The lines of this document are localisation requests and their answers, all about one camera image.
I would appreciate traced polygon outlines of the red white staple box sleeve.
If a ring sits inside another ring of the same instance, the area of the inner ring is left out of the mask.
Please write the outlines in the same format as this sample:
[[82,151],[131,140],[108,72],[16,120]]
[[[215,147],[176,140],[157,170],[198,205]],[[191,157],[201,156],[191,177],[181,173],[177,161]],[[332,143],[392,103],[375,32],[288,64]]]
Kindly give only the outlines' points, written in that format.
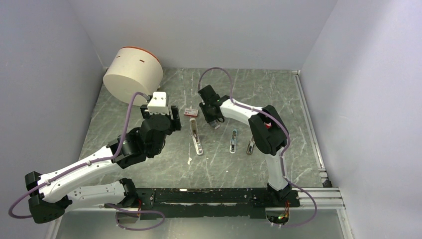
[[191,108],[188,109],[188,108],[186,108],[184,110],[184,115],[185,116],[188,116],[188,117],[194,117],[194,118],[196,118],[199,115],[199,111],[196,110],[196,109],[191,109]]

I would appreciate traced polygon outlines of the cardboard tray with staples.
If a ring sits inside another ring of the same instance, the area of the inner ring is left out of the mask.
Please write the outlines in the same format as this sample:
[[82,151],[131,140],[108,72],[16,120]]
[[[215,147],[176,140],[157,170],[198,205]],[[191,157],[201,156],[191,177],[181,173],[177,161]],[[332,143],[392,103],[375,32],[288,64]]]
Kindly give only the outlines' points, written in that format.
[[209,123],[209,125],[210,125],[210,127],[211,127],[212,129],[214,129],[214,130],[216,130],[216,129],[218,129],[218,128],[220,127],[220,124],[219,124],[219,123],[218,123],[218,121],[216,121],[216,120],[211,121],[211,122]]

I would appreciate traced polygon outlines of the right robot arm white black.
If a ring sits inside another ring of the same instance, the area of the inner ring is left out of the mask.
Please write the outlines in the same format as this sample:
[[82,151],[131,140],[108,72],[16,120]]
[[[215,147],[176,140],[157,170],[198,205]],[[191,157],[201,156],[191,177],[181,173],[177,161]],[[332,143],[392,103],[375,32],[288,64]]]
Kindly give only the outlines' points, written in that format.
[[226,118],[234,119],[250,127],[255,146],[265,154],[268,167],[269,201],[274,206],[286,202],[292,190],[286,179],[282,150],[288,146],[289,134],[279,114],[272,105],[253,107],[239,103],[229,96],[220,97],[208,85],[199,90],[202,102],[199,106],[206,122],[216,127]]

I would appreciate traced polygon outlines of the beige brown small stapler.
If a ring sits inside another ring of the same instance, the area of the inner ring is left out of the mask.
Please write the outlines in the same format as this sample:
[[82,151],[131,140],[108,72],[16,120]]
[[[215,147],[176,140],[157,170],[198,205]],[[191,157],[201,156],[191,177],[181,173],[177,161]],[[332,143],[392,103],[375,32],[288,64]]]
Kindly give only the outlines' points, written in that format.
[[254,146],[255,146],[255,141],[254,141],[254,137],[252,136],[247,146],[247,150],[246,150],[247,155],[253,154]]

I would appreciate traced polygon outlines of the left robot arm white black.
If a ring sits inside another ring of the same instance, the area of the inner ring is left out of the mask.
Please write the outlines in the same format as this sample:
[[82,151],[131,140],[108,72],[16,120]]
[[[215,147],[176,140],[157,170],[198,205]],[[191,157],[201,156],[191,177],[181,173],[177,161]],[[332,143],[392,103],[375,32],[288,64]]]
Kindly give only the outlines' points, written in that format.
[[51,173],[26,174],[30,218],[35,223],[53,221],[84,206],[136,204],[138,193],[131,179],[97,186],[82,184],[153,158],[161,153],[166,137],[182,128],[177,106],[142,105],[140,109],[144,118],[140,127],[125,130],[125,136],[119,136],[92,155]]

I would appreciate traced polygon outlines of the long white stapler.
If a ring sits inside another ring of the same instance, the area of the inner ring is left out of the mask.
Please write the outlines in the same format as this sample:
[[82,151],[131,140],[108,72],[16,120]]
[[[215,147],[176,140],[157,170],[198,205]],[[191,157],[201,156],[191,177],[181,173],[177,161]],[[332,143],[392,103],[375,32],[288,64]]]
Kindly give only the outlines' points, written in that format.
[[203,154],[203,147],[200,142],[197,121],[195,118],[190,118],[191,136],[194,142],[194,147],[197,155]]

